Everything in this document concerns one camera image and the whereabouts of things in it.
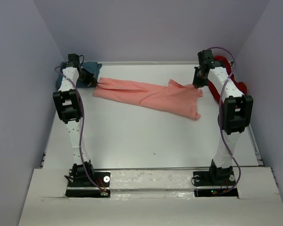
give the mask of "pink cloth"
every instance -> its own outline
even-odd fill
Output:
[[[192,84],[182,86],[174,80],[168,86],[159,86],[136,81],[101,78],[94,94],[108,100],[148,107],[164,112],[198,119],[196,100],[202,90]]]

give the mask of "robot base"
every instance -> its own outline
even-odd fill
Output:
[[[213,187],[213,186],[233,186],[235,185],[235,176],[233,167],[229,168],[217,168],[212,160],[211,166],[208,171],[194,171],[192,184],[195,187]]]
[[[68,180],[66,197],[77,197],[77,198],[109,198],[110,197],[110,171],[95,170],[94,182],[98,184],[101,189],[95,187],[89,179],[86,177],[80,180],[71,180],[69,171],[69,176],[65,176]]]

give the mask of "red fabric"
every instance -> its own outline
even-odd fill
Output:
[[[228,60],[224,57],[224,56],[215,56],[214,57],[215,60],[221,61],[225,64],[225,68],[226,68],[226,72],[229,75],[232,72],[232,68],[230,63],[228,62]],[[244,93],[244,95],[246,95],[247,93],[247,88],[246,85],[244,84],[244,82],[237,82],[235,80],[235,76],[234,74],[231,76],[231,80],[234,82],[235,86],[242,92]],[[215,88],[215,86],[213,85],[213,83],[211,83],[210,81],[208,81],[208,88],[211,91],[214,99],[219,102],[220,99],[220,94],[218,93],[217,89]]]

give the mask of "dark blue fabric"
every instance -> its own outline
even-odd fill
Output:
[[[94,74],[94,78],[97,80],[99,77],[99,73],[100,73],[100,69],[102,67],[102,64],[98,64],[98,62],[85,62],[82,65],[83,68],[85,68],[87,71],[89,71],[90,73]],[[61,84],[62,84],[62,75],[58,76],[58,79],[56,81],[56,88],[59,89]],[[83,84],[81,81],[77,80],[76,81],[76,87],[77,88],[94,88],[94,86],[86,86],[85,84]]]

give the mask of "gray wall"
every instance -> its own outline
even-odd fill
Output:
[[[237,68],[254,97],[251,123],[283,199],[283,0],[270,1],[237,58]]]
[[[32,0],[0,1],[0,226],[16,226],[54,113],[62,56]]]
[[[195,61],[237,55],[268,0],[34,0],[60,51],[96,61]]]

